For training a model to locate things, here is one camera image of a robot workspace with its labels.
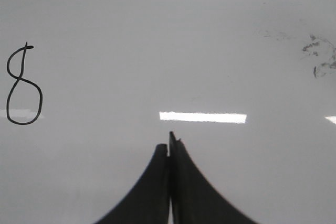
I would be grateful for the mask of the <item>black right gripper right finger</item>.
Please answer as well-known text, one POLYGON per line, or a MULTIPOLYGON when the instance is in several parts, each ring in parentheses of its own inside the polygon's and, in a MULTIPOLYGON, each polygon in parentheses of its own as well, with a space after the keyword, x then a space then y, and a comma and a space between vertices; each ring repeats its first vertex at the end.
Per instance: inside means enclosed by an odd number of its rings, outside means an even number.
POLYGON ((255 223, 208 182, 173 132, 169 149, 174 223, 255 223))

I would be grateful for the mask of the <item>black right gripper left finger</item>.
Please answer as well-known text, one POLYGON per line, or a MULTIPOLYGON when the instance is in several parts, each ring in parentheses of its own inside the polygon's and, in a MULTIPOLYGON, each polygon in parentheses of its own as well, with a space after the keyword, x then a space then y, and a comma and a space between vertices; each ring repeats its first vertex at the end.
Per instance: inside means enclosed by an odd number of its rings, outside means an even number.
POLYGON ((97 223, 168 223, 169 166, 167 145, 157 145, 133 188, 97 223))

